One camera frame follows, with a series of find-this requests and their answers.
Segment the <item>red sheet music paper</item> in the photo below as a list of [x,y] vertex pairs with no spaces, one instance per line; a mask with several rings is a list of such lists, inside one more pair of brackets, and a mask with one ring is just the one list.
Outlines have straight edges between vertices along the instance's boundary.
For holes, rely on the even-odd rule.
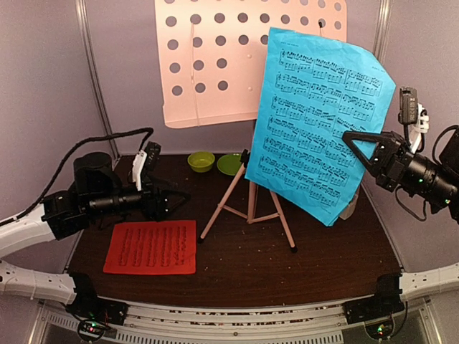
[[197,270],[195,220],[128,222],[114,226],[103,272],[187,275]]

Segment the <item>blue sheet music paper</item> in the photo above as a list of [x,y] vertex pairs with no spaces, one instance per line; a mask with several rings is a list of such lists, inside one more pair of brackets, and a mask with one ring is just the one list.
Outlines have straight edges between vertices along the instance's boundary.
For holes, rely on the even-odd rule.
[[332,226],[365,172],[342,136],[380,133],[394,91],[370,51],[272,28],[246,178]]

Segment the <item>pink music stand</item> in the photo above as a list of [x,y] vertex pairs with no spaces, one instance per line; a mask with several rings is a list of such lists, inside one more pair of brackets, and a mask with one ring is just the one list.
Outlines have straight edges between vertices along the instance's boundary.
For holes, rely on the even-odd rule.
[[345,1],[156,1],[155,14],[173,129],[256,120],[271,27],[347,38]]

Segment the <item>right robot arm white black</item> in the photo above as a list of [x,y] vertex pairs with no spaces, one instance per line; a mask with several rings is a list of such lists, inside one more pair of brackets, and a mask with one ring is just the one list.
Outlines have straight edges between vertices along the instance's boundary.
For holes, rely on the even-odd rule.
[[[410,150],[406,140],[394,133],[346,131],[342,140],[375,177],[376,184],[396,193],[402,189],[409,196],[418,195],[430,205],[432,214],[449,209],[458,220],[458,126],[451,125],[437,137],[451,131],[448,143],[437,160]],[[458,288],[458,263],[417,273],[383,275],[377,280],[377,292],[368,300],[368,311],[383,316],[398,300],[421,297]]]

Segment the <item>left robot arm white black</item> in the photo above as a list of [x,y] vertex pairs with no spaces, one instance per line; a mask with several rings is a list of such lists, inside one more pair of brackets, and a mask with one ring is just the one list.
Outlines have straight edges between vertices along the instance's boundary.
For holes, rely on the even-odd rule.
[[[77,158],[74,181],[67,190],[47,195],[30,210],[1,222],[1,256],[65,239],[111,214],[122,216],[134,210],[154,221],[166,219],[191,196],[172,188],[157,188],[148,171],[155,163],[155,158],[140,152],[133,164],[133,183],[125,186],[107,153]],[[103,302],[86,274],[47,274],[2,261],[1,293],[75,305],[88,318],[103,312]]]

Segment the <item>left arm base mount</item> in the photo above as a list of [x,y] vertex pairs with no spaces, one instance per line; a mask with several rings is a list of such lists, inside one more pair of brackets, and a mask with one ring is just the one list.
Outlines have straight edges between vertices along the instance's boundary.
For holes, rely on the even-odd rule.
[[65,306],[68,313],[105,324],[124,324],[128,311],[125,302],[98,297],[96,291],[92,289],[75,291],[75,299]]

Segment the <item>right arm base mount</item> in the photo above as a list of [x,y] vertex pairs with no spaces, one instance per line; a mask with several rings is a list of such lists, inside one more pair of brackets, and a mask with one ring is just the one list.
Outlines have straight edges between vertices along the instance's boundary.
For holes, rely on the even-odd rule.
[[399,286],[401,274],[386,274],[377,278],[377,289],[372,296],[347,301],[343,304],[347,324],[376,320],[405,310]]

